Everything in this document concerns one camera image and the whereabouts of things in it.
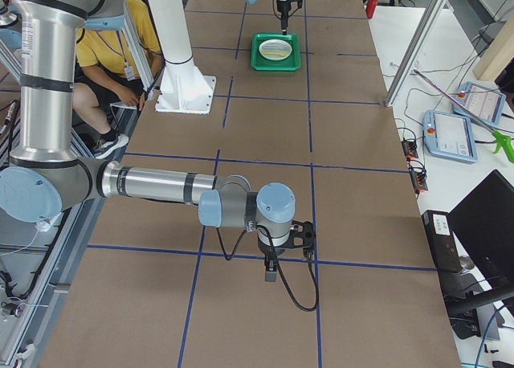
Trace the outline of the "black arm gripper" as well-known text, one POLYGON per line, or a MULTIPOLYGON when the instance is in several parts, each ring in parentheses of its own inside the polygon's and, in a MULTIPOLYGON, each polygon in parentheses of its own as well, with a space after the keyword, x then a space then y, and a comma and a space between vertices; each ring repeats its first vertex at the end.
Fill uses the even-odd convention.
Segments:
POLYGON ((265 267, 267 270, 277 270, 278 269, 278 256, 284 253, 287 249, 290 249, 293 245, 291 240, 288 240, 280 245, 275 245, 271 247, 271 245, 264 243, 260 239, 258 240, 259 250, 264 254, 265 267))

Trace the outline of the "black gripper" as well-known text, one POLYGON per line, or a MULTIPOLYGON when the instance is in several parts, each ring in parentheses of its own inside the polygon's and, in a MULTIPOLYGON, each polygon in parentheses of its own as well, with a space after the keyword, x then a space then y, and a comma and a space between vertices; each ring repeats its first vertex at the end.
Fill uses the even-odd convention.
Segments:
POLYGON ((292 8, 291 0, 275 0, 276 8, 280 13, 280 19, 282 20, 282 35, 288 33, 288 17, 289 12, 292 8))

